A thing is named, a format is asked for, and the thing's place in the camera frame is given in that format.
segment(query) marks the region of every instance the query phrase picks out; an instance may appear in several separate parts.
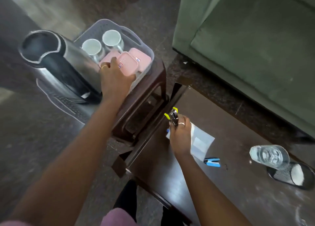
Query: brown plastic stool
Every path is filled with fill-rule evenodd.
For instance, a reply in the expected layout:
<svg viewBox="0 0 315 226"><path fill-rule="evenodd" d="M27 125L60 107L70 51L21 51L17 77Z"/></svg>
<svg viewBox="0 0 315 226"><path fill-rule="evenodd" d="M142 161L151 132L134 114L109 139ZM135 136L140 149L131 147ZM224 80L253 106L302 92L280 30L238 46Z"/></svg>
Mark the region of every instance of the brown plastic stool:
<svg viewBox="0 0 315 226"><path fill-rule="evenodd" d="M134 142L155 113L159 113L168 103L168 96L166 95L166 69L163 61L161 59L155 59L150 71L151 73L144 76L139 84L126 97L116 116L112 136L120 142ZM161 99L155 104L154 108L148 113L145 119L141 121L136 132L132 133L128 131L126 128L128 121L158 87L161 88Z"/></svg>

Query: dark tile floor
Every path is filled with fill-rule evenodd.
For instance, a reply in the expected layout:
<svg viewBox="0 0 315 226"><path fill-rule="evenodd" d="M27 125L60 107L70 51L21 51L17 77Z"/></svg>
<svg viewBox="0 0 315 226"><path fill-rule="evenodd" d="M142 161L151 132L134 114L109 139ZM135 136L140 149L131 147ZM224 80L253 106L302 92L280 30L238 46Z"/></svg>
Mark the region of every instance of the dark tile floor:
<svg viewBox="0 0 315 226"><path fill-rule="evenodd" d="M22 6L36 2L36 13ZM101 18L109 18L132 29L163 59L168 68L167 87L171 93L175 80L183 75L212 100L221 104L274 143L286 145L305 158L310 144L294 148L296 131L262 107L205 70L188 62L171 48L180 0L0 0L0 221L5 219L26 188L36 180L80 131L82 125L55 108L34 84L34 77L20 61L16 48L31 29L49 28L74 39ZM112 208L127 176L119 179L109 167L126 147L109 140L107 154L93 182L77 225L99 225ZM137 219L140 225L159 225L162 206L147 192L138 189Z"/></svg>

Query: forearm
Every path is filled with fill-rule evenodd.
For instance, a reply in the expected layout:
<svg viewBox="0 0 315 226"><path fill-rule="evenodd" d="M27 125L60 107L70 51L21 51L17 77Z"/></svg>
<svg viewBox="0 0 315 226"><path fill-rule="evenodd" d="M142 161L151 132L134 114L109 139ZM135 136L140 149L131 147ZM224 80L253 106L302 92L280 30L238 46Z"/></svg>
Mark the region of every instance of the forearm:
<svg viewBox="0 0 315 226"><path fill-rule="evenodd" d="M202 226L251 225L206 176L191 155L177 159Z"/></svg>
<svg viewBox="0 0 315 226"><path fill-rule="evenodd" d="M12 219L33 225L74 225L122 101L107 100L100 104L75 140L27 190Z"/></svg>

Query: white mug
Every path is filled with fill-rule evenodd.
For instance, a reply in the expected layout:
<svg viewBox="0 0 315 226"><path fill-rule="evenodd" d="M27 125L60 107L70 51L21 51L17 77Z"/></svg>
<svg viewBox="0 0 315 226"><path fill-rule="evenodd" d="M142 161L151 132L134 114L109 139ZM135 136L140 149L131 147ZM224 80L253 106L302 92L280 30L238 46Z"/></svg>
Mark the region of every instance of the white mug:
<svg viewBox="0 0 315 226"><path fill-rule="evenodd" d="M106 31L102 36L102 40L109 51L113 49L120 53L124 51L124 41L118 31L114 29Z"/></svg>
<svg viewBox="0 0 315 226"><path fill-rule="evenodd" d="M100 41L96 39L91 38L84 41L81 48L87 52L96 63L99 63L105 57L105 49L102 47Z"/></svg>

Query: stainless steel kettle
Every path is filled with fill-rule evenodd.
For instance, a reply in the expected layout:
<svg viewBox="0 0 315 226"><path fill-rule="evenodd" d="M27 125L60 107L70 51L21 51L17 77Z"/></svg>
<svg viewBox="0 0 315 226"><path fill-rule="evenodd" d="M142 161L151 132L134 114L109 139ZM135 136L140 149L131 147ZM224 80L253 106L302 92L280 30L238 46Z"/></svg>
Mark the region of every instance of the stainless steel kettle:
<svg viewBox="0 0 315 226"><path fill-rule="evenodd" d="M19 52L36 76L61 96L74 102L101 101L99 66L62 35L48 30L30 32Z"/></svg>

